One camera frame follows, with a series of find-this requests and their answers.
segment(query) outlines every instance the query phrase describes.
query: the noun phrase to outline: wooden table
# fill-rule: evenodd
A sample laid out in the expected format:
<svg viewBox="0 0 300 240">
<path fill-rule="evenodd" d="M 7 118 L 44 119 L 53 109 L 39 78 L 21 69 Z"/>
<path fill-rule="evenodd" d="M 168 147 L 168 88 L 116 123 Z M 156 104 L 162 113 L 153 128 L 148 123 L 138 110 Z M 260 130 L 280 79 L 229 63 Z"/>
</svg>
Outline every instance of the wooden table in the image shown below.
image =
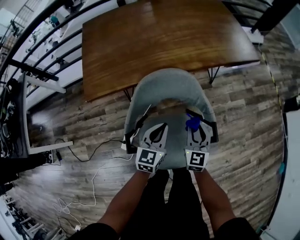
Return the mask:
<svg viewBox="0 0 300 240">
<path fill-rule="evenodd" d="M 162 68 L 187 71 L 259 61 L 218 0 L 140 0 L 83 25 L 87 101 L 136 85 Z"/>
</svg>

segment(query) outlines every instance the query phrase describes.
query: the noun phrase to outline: gray chair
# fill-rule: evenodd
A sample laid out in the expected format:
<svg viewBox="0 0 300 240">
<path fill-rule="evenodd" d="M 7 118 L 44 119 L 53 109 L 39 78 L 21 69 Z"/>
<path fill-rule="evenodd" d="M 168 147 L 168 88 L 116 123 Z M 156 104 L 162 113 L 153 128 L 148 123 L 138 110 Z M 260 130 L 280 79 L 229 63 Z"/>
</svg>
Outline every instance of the gray chair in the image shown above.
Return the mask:
<svg viewBox="0 0 300 240">
<path fill-rule="evenodd" d="M 149 105 L 157 106 L 164 99 L 178 99 L 187 105 L 197 107 L 205 120 L 216 122 L 213 109 L 206 98 L 199 82 L 187 71 L 167 68 L 145 76 L 137 85 L 125 121 L 125 134 L 135 129 L 136 121 L 143 115 Z M 184 148 L 187 144 L 185 122 L 189 117 L 185 113 L 172 116 L 157 116 L 147 119 L 140 129 L 138 137 L 141 142 L 145 131 L 150 127 L 167 123 L 168 137 L 165 149 L 167 155 L 159 169 L 173 169 L 186 166 Z"/>
</svg>

